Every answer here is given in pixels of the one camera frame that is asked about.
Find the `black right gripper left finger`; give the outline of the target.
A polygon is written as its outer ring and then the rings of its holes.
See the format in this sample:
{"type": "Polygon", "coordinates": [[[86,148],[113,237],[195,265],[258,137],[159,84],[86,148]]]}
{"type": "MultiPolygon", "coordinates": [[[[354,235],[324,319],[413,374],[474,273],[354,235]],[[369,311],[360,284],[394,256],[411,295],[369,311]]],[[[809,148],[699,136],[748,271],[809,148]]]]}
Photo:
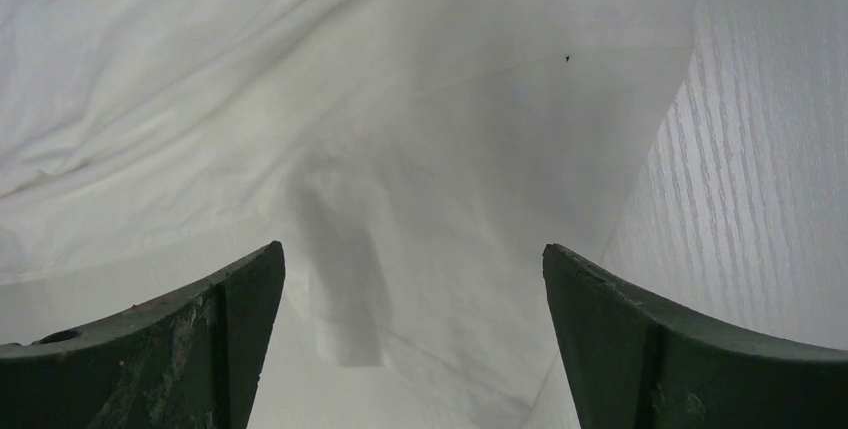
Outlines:
{"type": "Polygon", "coordinates": [[[1,348],[5,428],[244,428],[283,295],[272,242],[111,316],[1,348]]]}

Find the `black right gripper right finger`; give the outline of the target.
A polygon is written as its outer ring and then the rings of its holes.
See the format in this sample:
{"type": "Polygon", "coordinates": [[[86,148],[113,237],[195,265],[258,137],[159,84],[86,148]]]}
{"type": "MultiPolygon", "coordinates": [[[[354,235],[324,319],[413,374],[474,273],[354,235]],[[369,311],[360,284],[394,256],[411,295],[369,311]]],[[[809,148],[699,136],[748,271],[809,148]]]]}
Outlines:
{"type": "Polygon", "coordinates": [[[547,300],[584,428],[843,428],[847,355],[694,311],[558,244],[547,300]]]}

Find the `white t shirt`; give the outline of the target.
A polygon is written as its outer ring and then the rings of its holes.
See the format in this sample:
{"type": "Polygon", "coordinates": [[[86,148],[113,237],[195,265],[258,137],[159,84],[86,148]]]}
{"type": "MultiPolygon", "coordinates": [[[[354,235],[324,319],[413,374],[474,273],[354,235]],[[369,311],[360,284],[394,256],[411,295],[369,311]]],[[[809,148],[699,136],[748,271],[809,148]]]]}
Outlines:
{"type": "Polygon", "coordinates": [[[270,241],[258,425],[519,428],[548,242],[601,254],[696,0],[1,0],[1,338],[270,241]]]}

